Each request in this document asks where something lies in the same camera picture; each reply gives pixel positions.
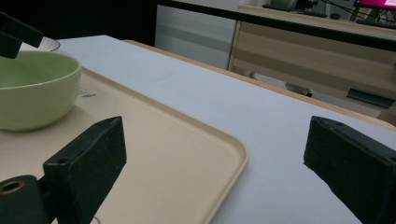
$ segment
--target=tray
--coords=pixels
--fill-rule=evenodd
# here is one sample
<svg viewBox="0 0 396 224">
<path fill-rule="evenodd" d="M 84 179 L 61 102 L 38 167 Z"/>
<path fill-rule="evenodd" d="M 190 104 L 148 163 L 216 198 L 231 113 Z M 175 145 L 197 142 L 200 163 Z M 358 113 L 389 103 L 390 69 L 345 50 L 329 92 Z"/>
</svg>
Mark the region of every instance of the tray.
<svg viewBox="0 0 396 224">
<path fill-rule="evenodd" d="M 115 116 L 123 118 L 128 160 L 96 214 L 100 223 L 210 222 L 248 161 L 245 146 L 87 69 L 64 118 L 35 132 L 0 132 L 1 179 L 41 177 L 46 159 L 96 121 Z"/>
</svg>

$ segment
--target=bolt hole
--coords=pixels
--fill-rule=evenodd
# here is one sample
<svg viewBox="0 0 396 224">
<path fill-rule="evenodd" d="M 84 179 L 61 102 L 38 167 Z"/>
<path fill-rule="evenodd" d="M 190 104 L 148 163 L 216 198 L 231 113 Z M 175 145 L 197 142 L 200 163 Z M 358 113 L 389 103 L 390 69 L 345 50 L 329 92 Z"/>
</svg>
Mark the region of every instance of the bolt hole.
<svg viewBox="0 0 396 224">
<path fill-rule="evenodd" d="M 16 180 L 16 181 L 11 181 L 6 183 L 3 186 L 0 186 L 0 195 L 1 194 L 9 194 L 14 191 L 17 191 L 18 189 L 21 189 L 24 185 L 23 180 Z"/>
<path fill-rule="evenodd" d="M 67 159 L 67 158 L 60 158 L 59 160 L 58 160 L 58 163 L 59 164 L 65 164 L 65 163 L 67 163 L 69 160 Z"/>
</svg>

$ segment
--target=white table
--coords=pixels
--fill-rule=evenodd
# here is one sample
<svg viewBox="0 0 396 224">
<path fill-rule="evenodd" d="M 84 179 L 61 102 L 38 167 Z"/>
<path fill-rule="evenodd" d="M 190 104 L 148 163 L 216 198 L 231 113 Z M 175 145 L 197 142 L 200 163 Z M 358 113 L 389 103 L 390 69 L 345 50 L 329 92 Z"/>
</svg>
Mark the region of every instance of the white table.
<svg viewBox="0 0 396 224">
<path fill-rule="evenodd" d="M 213 223 L 360 223 L 303 165 L 314 115 L 344 122 L 396 149 L 396 132 L 390 129 L 108 36 L 60 42 L 59 51 L 84 67 L 218 127 L 247 146 L 247 167 Z"/>
</svg>

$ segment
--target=black wall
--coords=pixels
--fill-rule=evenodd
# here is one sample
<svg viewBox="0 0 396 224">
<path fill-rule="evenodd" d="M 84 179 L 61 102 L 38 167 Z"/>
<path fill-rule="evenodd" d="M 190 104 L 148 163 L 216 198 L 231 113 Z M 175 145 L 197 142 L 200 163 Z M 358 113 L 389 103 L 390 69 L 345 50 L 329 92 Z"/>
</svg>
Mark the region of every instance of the black wall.
<svg viewBox="0 0 396 224">
<path fill-rule="evenodd" d="M 10 0 L 0 11 L 53 39 L 109 35 L 154 46 L 155 1 Z"/>
</svg>

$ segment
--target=green bowl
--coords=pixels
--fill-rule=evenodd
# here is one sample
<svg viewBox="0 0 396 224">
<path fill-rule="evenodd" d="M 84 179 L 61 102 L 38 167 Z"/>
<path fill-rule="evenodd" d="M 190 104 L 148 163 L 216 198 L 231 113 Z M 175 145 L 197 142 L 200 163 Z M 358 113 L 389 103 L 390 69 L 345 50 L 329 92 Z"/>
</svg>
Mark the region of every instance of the green bowl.
<svg viewBox="0 0 396 224">
<path fill-rule="evenodd" d="M 80 73 L 76 59 L 55 52 L 0 57 L 0 130 L 36 130 L 63 117 L 77 100 Z"/>
</svg>

